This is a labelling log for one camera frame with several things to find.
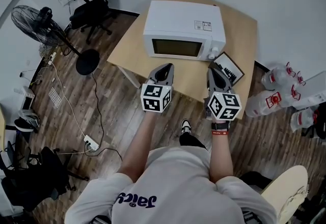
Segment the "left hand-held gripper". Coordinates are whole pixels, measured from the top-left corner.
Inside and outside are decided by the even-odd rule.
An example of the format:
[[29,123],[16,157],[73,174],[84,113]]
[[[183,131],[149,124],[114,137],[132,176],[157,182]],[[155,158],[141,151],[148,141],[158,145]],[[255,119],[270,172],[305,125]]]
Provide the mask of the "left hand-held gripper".
[[152,70],[142,84],[141,104],[143,111],[162,113],[172,99],[174,65],[163,64]]

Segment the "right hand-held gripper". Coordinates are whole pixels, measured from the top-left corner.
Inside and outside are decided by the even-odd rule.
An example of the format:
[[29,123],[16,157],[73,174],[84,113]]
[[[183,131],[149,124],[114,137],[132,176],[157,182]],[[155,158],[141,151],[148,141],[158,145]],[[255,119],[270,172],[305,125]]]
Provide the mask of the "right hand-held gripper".
[[209,67],[208,97],[204,99],[205,118],[233,121],[241,111],[239,95],[232,90],[229,78],[220,68]]

